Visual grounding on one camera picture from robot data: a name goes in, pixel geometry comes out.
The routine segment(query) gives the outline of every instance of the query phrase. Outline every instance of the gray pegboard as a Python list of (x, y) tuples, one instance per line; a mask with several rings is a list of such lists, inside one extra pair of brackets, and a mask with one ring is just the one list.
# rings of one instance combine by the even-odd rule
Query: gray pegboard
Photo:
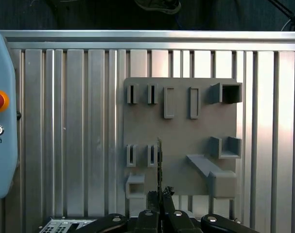
[(234, 79), (128, 78), (124, 81), (124, 148), (129, 174), (145, 174), (145, 193), (156, 190), (148, 149), (162, 139), (163, 187), (179, 195), (207, 195), (205, 180), (188, 154), (204, 154), (222, 170), (235, 172), (235, 159), (209, 156), (210, 137), (236, 137), (242, 86)]

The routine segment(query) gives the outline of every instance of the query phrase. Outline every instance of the gray 3d printed holder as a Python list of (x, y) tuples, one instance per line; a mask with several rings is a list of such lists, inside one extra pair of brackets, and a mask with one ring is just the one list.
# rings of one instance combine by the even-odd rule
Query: gray 3d printed holder
[[(123, 104), (127, 196), (138, 197), (137, 189), (129, 187), (136, 174), (144, 174), (139, 190), (145, 194), (156, 190), (154, 145), (160, 137), (163, 186), (173, 186), (178, 195), (232, 198), (235, 159), (241, 157), (235, 104), (242, 100), (241, 90), (234, 79), (127, 78)], [(210, 172), (190, 166), (189, 154), (207, 155), (201, 161)], [(223, 182), (228, 182), (230, 193), (223, 193)]]
[(205, 178), (210, 196), (213, 198), (235, 198), (236, 174), (234, 172), (221, 170), (204, 155), (195, 154), (187, 157)]

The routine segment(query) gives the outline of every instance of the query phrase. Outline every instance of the black cable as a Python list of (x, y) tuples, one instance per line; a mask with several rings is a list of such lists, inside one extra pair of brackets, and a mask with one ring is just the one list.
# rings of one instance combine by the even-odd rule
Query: black cable
[(294, 13), (288, 9), (285, 5), (283, 5), (281, 2), (277, 0), (268, 0), (270, 3), (272, 3), (276, 8), (278, 8), (283, 14), (286, 15), (286, 17), (291, 18), (291, 16), (294, 15)]
[(291, 26), (290, 26), (290, 30), (292, 29), (292, 27), (294, 26), (294, 31), (295, 31), (295, 22), (293, 22), (293, 19), (289, 19), (282, 27), (281, 31), (283, 31), (286, 26), (288, 26), (288, 24), (291, 23)]

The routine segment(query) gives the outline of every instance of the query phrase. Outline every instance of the rectangular bracket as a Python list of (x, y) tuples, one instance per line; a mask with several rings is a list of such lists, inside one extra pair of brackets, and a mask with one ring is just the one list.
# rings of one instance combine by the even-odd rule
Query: rectangular bracket
[(243, 100), (242, 83), (217, 83), (211, 86), (208, 96), (209, 103), (240, 103)]
[(137, 160), (137, 146), (128, 145), (127, 146), (127, 167), (135, 167)]
[(205, 179), (211, 197), (235, 198), (237, 178), (234, 172), (221, 170), (203, 155), (194, 154), (187, 157)]
[(200, 113), (200, 89), (190, 87), (190, 118), (198, 119)]
[(145, 174), (130, 174), (126, 182), (126, 197), (128, 199), (143, 199)]
[(130, 83), (127, 86), (127, 103), (136, 104), (138, 103), (138, 84)]
[(164, 88), (164, 118), (173, 119), (174, 118), (174, 88), (165, 87)]
[(147, 146), (147, 166), (148, 167), (156, 167), (157, 166), (157, 146), (156, 145), (148, 145)]
[(242, 140), (236, 137), (227, 137), (224, 141), (218, 137), (210, 137), (209, 154), (215, 159), (240, 159)]
[(158, 103), (158, 85), (148, 84), (148, 104)]

